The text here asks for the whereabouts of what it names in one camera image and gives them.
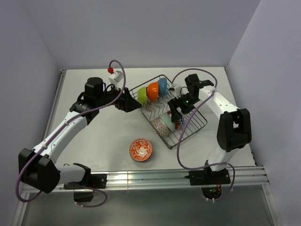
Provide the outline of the orange patterned bowl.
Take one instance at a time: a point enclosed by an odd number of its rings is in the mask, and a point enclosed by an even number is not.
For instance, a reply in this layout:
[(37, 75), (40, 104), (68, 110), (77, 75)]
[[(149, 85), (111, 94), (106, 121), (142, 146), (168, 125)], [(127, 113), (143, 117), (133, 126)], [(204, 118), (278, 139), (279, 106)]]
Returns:
[(184, 116), (182, 115), (182, 116), (180, 117), (180, 119), (178, 119), (178, 120), (175, 122), (175, 128), (176, 128), (177, 130), (180, 130), (180, 129), (182, 129), (182, 128), (184, 127), (184, 125), (185, 125), (185, 118), (184, 118)]

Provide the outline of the brown patterned bowl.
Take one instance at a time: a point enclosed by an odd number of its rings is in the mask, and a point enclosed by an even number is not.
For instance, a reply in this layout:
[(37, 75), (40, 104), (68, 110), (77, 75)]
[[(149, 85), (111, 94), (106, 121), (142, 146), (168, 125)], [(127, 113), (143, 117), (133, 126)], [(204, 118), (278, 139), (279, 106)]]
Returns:
[(167, 137), (170, 133), (170, 130), (165, 123), (161, 121), (161, 118), (157, 117), (156, 119), (150, 122), (155, 131), (162, 137)]

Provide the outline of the orange bowl white inside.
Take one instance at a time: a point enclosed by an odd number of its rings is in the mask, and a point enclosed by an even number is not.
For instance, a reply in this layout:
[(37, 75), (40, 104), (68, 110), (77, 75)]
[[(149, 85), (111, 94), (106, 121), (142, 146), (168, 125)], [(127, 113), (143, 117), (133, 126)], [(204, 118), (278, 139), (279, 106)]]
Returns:
[(151, 83), (146, 89), (147, 98), (152, 102), (156, 102), (158, 99), (158, 91), (158, 82)]

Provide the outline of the blue ceramic bowl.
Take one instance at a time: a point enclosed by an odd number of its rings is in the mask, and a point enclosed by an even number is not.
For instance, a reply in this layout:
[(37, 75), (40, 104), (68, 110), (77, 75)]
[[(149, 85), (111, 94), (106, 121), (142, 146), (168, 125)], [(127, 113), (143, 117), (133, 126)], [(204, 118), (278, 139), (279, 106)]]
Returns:
[(158, 80), (158, 96), (164, 97), (167, 90), (167, 79), (162, 77)]

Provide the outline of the orange floral bowl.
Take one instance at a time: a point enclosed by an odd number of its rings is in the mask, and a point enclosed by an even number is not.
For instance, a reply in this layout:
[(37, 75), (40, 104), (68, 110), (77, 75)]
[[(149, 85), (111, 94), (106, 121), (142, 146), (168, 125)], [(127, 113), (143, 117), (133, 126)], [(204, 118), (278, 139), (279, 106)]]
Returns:
[(129, 148), (129, 155), (134, 160), (134, 156), (138, 153), (152, 153), (152, 144), (145, 138), (134, 140)]

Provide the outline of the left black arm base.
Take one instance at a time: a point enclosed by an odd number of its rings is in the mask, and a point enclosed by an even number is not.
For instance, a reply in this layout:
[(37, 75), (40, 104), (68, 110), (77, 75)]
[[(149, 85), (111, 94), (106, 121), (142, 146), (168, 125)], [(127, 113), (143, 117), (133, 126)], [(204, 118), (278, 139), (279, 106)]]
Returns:
[(106, 192), (102, 189), (106, 188), (107, 175), (106, 174), (91, 174), (90, 179), (87, 182), (70, 182), (64, 184), (64, 190), (77, 190), (87, 189), (90, 192), (73, 192), (73, 199), (77, 204), (88, 206), (86, 202), (91, 202), (97, 194), (103, 194), (104, 200), (99, 204), (103, 205), (108, 198)]

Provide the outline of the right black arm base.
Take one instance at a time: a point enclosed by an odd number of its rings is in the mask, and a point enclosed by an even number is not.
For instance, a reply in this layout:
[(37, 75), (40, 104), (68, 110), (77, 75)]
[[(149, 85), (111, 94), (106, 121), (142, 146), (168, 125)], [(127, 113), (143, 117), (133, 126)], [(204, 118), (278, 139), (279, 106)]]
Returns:
[(212, 171), (210, 168), (203, 170), (189, 171), (185, 176), (190, 181), (191, 186), (208, 186), (202, 188), (203, 195), (208, 199), (218, 199), (222, 195), (222, 185), (231, 183), (229, 172), (226, 169), (220, 171)]

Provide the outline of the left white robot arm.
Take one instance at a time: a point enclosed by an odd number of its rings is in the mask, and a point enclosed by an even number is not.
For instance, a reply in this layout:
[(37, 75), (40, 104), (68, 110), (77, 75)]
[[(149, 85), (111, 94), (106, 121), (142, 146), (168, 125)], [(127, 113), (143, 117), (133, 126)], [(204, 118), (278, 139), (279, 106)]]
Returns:
[(141, 108), (127, 87), (107, 90), (99, 77), (89, 78), (85, 90), (71, 106), (64, 120), (44, 141), (33, 149), (23, 149), (18, 156), (19, 178), (44, 193), (57, 185), (76, 183), (81, 188), (90, 186), (91, 169), (83, 164), (56, 166), (56, 162), (72, 139), (98, 115), (100, 109), (114, 105), (124, 112)]

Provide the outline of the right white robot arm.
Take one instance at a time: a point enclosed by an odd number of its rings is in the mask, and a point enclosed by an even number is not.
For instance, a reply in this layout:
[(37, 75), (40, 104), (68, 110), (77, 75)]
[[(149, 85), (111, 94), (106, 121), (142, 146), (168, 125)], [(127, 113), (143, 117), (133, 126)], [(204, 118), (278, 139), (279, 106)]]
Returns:
[(216, 90), (217, 82), (201, 81), (197, 74), (190, 74), (185, 78), (188, 92), (168, 101), (171, 111), (171, 121), (175, 122), (180, 116), (193, 116), (198, 107), (207, 105), (218, 118), (217, 143), (218, 147), (209, 154), (204, 168), (204, 180), (215, 183), (219, 171), (224, 170), (238, 149), (242, 149), (252, 140), (250, 112), (246, 108), (238, 108)]

